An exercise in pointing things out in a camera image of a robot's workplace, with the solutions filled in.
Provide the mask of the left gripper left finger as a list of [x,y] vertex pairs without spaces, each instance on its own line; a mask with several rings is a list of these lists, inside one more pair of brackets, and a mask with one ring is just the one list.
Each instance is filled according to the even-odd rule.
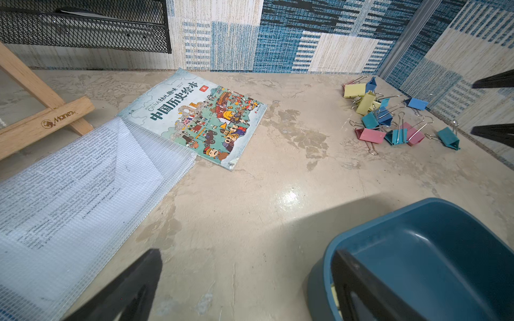
[[158,249],[146,251],[67,320],[148,320],[163,262]]

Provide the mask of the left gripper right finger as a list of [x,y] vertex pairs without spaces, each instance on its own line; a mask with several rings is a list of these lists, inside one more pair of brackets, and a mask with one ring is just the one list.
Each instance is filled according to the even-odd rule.
[[359,298],[376,320],[424,320],[379,278],[346,250],[333,256],[331,272],[342,319],[359,320],[354,298]]

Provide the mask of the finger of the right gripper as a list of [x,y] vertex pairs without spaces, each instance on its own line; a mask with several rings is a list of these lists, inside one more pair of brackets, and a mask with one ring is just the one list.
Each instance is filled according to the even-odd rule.
[[471,134],[493,140],[508,147],[514,147],[514,123],[473,127]]
[[493,76],[482,78],[472,84],[472,88],[513,88],[514,70],[502,72]]

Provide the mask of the pink binder clip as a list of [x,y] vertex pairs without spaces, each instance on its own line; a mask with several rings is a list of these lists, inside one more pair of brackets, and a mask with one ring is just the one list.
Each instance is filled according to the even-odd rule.
[[421,121],[418,121],[416,124],[411,125],[405,122],[401,125],[401,129],[407,130],[406,135],[406,143],[413,147],[414,145],[420,143],[424,138],[424,133],[422,132],[423,128],[432,124],[434,119],[431,116],[423,116]]
[[364,141],[368,148],[368,152],[373,156],[378,156],[375,145],[382,144],[386,136],[385,132],[376,131],[369,128],[356,128],[356,136],[359,140]]

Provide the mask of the teal binder clip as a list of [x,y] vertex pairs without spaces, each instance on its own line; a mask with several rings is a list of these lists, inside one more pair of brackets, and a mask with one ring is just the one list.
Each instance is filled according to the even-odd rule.
[[406,144],[408,142],[408,129],[404,122],[405,112],[400,112],[398,115],[398,126],[396,129],[389,131],[385,135],[385,140],[392,146],[399,144]]
[[380,128],[380,124],[374,113],[366,114],[359,122],[350,120],[349,124],[352,125],[352,127],[366,128],[371,130],[378,130]]

